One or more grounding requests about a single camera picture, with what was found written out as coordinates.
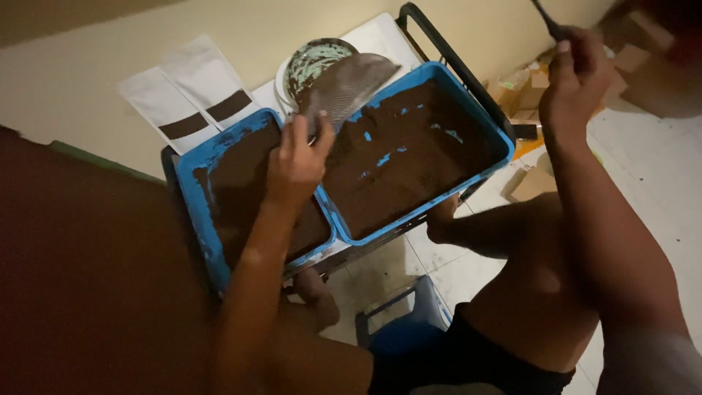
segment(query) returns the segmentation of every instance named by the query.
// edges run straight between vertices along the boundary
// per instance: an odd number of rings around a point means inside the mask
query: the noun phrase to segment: cart handle
[[[399,10],[399,17],[395,20],[399,28],[405,33],[407,38],[413,44],[413,46],[418,49],[421,57],[424,60],[428,60],[426,55],[419,49],[416,45],[414,39],[407,31],[407,16],[411,16],[412,19],[419,25],[424,34],[429,38],[429,40],[437,47],[441,55],[446,59],[446,62],[453,68],[453,71],[458,75],[458,77],[463,80],[463,83],[473,97],[482,105],[482,107],[487,111],[488,115],[492,120],[507,134],[507,137],[512,141],[513,146],[517,146],[517,138],[515,136],[515,131],[512,129],[510,121],[505,116],[505,113],[500,109],[500,106],[495,103],[492,97],[487,93],[485,88],[480,84],[480,82],[475,78],[473,73],[470,72],[465,63],[458,57],[458,54],[451,48],[448,42],[441,36],[438,30],[429,22],[429,19],[424,15],[424,13],[414,5],[413,3],[405,3]]]

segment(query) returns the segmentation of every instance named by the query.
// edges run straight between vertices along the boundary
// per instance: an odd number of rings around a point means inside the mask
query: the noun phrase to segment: person
[[[402,356],[318,336],[338,312],[313,272],[298,278],[308,305],[279,297],[291,229],[333,144],[324,116],[312,147],[306,120],[294,119],[271,153],[267,195],[225,295],[215,393],[560,394],[601,321],[598,394],[702,394],[670,262],[585,141],[614,69],[593,34],[568,33],[540,107],[558,193],[462,219],[456,197],[429,212],[433,242],[507,263],[456,307],[444,335]]]

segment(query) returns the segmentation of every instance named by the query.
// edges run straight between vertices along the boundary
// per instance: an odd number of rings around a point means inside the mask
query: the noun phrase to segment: leg
[[[282,297],[268,344],[264,380],[271,394],[365,394],[373,374],[366,350],[319,336],[339,320],[328,287],[314,269],[298,274],[295,291],[305,304]]]
[[[456,201],[429,215],[432,241],[508,259],[467,304],[456,307],[478,332],[539,368],[572,371],[599,320],[579,292],[556,193],[453,219]]]

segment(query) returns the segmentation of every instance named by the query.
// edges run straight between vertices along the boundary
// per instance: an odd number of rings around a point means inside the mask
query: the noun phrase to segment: white tile floor
[[[588,125],[588,144],[668,255],[688,326],[702,347],[702,210],[697,206],[702,199],[702,117],[661,120],[606,110]],[[537,150],[498,171],[456,216],[507,204],[501,197],[505,185],[517,171],[536,165],[544,152]],[[357,311],[378,306],[427,273],[453,313],[457,303],[471,300],[504,265],[459,247],[434,245],[425,232],[426,226],[419,226],[331,276],[329,285],[343,317],[323,335],[355,344]],[[373,329],[409,307],[395,310],[374,318]],[[598,328],[565,394],[595,393],[603,347]]]

